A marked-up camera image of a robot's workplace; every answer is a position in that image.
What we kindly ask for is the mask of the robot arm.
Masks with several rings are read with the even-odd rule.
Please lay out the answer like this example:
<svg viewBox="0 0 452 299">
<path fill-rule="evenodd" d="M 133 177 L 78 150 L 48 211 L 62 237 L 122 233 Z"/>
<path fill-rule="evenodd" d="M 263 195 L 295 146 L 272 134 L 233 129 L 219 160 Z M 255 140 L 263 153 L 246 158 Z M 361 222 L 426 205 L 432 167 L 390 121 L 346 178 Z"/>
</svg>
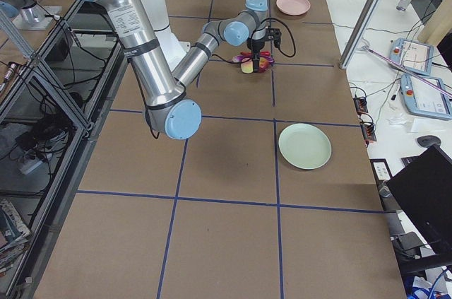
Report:
<svg viewBox="0 0 452 299">
<path fill-rule="evenodd" d="M 165 0 L 83 1 L 106 10 L 137 77 L 148 126 L 172 139 L 184 140 L 197 132 L 202 113 L 187 98 L 186 88 L 221 42 L 239 46 L 266 34 L 268 1 L 246 0 L 245 9 L 236 17 L 205 24 L 187 54 L 174 61 L 168 55 L 181 46 L 170 30 Z"/>
</svg>

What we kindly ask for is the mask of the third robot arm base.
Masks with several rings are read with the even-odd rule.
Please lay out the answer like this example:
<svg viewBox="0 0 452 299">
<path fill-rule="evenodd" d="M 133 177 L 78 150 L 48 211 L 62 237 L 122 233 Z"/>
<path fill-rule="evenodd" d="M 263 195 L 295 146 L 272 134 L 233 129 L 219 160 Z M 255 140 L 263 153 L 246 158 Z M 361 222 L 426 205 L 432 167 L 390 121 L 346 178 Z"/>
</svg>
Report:
<svg viewBox="0 0 452 299">
<path fill-rule="evenodd" d="M 1 0 L 1 11 L 20 30 L 45 30 L 61 6 L 43 6 L 37 0 Z"/>
</svg>

